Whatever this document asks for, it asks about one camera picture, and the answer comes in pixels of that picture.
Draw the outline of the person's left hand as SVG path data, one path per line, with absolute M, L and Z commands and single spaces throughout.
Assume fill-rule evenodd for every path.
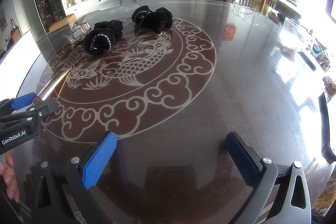
M 6 164 L 1 161 L 0 175 L 6 184 L 6 193 L 10 200 L 19 203 L 20 191 L 18 188 L 17 178 L 14 170 L 14 161 L 11 151 L 5 153 Z

